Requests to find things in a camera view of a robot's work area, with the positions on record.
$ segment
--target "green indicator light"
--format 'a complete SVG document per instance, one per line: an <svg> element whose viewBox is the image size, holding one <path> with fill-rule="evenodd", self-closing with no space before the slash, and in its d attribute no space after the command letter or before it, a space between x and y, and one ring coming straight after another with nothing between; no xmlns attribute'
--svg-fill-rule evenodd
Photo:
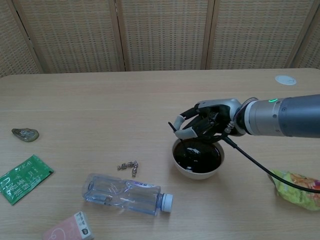
<svg viewBox="0 0 320 240"><path fill-rule="evenodd" d="M278 98L270 99L270 100L269 100L269 103L274 103L274 102L276 102L276 101L278 101Z"/></svg>

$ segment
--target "dark liquid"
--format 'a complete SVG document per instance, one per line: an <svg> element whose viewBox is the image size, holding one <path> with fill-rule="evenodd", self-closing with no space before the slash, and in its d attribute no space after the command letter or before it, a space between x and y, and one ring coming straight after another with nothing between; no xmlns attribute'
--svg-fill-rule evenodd
<svg viewBox="0 0 320 240"><path fill-rule="evenodd" d="M208 173L217 169L221 164L221 154L211 144L197 140L184 140L173 151L175 161L184 169L198 173Z"/></svg>

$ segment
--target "green packet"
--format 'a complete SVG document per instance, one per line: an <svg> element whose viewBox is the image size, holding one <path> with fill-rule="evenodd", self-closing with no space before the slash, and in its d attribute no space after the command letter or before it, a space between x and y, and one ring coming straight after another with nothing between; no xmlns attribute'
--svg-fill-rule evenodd
<svg viewBox="0 0 320 240"><path fill-rule="evenodd" d="M32 155L0 177L0 192L14 205L53 172L39 157Z"/></svg>
<svg viewBox="0 0 320 240"><path fill-rule="evenodd" d="M272 172L277 176L293 184L296 184L308 189L320 190L320 181L314 178L306 177L306 176L303 176L297 173L292 173L289 171L272 170ZM292 186L288 186L285 183L282 183L271 176L269 177L273 181L275 188L278 192L278 195L283 197L285 200L311 211L320 210L320 194L319 193L302 191Z"/></svg>

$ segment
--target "white round sticker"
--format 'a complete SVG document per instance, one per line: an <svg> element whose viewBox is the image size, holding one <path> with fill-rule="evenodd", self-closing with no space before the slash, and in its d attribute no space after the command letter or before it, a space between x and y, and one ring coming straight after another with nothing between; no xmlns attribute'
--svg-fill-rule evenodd
<svg viewBox="0 0 320 240"><path fill-rule="evenodd" d="M293 78L292 76L287 76L287 75L277 75L275 76L275 80L284 85L296 85L297 80Z"/></svg>

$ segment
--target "yellow snack bag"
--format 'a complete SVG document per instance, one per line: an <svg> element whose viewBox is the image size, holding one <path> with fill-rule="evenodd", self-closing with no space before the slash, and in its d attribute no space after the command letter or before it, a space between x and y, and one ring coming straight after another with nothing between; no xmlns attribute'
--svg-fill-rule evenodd
<svg viewBox="0 0 320 240"><path fill-rule="evenodd" d="M291 173L289 171L272 170L272 172L293 184L309 189L320 190L320 180L306 177L297 173ZM320 210L319 193L306 192L296 189L271 176L270 179L273 181L278 195L283 197L285 200L311 211Z"/></svg>

